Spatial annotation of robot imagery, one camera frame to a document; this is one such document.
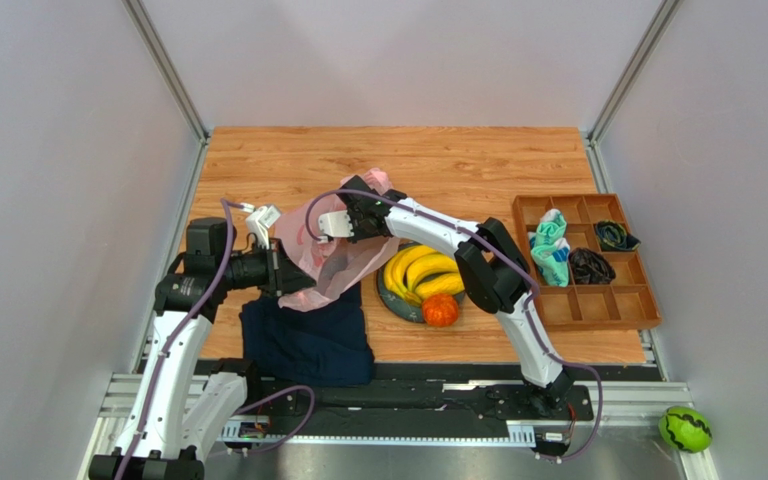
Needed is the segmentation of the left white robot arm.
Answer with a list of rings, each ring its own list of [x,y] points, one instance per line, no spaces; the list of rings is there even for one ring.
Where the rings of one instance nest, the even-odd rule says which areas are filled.
[[[254,243],[236,250],[223,218],[193,220],[186,249],[157,284],[152,344],[129,418],[109,454],[96,454],[91,479],[202,479],[211,445],[257,381],[250,360],[221,361],[192,407],[195,367],[228,292],[256,288],[279,297],[314,280],[269,236],[278,214],[260,208],[245,221]]]

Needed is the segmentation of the pink plastic bag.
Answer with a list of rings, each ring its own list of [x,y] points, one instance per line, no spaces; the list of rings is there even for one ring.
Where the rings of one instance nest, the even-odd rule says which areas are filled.
[[[316,285],[278,299],[282,308],[307,312],[336,301],[345,291],[375,273],[396,253],[400,241],[376,237],[350,243],[335,239],[318,243],[306,229],[305,215],[310,202],[281,215],[274,224],[290,260],[316,280]]]

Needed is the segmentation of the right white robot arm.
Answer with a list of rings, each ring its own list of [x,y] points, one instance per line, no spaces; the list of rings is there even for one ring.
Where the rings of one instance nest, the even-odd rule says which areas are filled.
[[[337,196],[348,210],[349,240],[393,237],[453,259],[467,297],[505,331],[534,395],[551,409],[567,401],[573,380],[541,323],[538,284],[501,221],[454,218],[396,190],[379,194],[359,176],[343,183]]]

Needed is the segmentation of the yellow fake starfruit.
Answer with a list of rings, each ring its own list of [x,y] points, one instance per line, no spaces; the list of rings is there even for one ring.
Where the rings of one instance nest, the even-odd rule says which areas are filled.
[[[459,273],[444,273],[431,279],[424,279],[419,283],[414,293],[421,300],[426,300],[434,295],[458,295],[465,290],[464,283]]]

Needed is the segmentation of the orange fake fruit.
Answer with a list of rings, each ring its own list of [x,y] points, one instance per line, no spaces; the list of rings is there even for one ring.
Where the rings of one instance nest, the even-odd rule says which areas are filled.
[[[427,325],[436,328],[452,326],[460,317],[460,307],[453,295],[435,294],[421,304],[423,319]]]

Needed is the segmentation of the yellow banana bunch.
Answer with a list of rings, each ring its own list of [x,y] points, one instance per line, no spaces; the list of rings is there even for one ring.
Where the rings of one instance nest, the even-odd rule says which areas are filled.
[[[449,256],[424,245],[407,245],[385,264],[382,280],[387,291],[419,307],[424,300],[414,293],[416,286],[424,279],[452,272],[459,273],[459,269]]]

